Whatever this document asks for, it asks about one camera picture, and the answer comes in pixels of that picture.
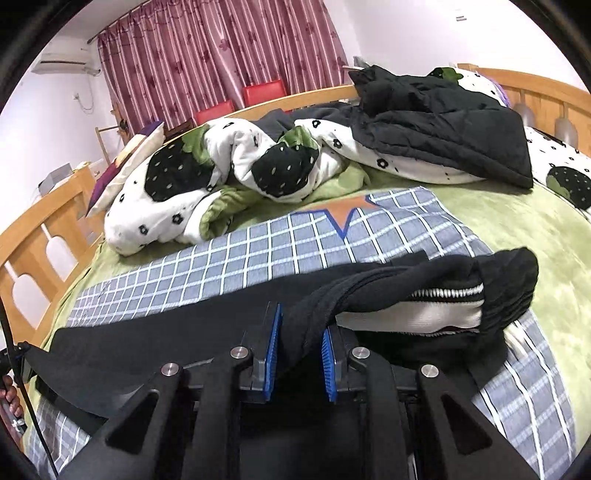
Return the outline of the person's left hand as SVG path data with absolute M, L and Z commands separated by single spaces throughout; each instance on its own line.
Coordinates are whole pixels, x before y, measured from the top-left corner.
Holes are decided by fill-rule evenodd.
M 9 375 L 2 378 L 0 395 L 8 403 L 11 414 L 20 418 L 23 415 L 23 408 L 20 405 L 18 392 L 13 385 L 13 379 Z

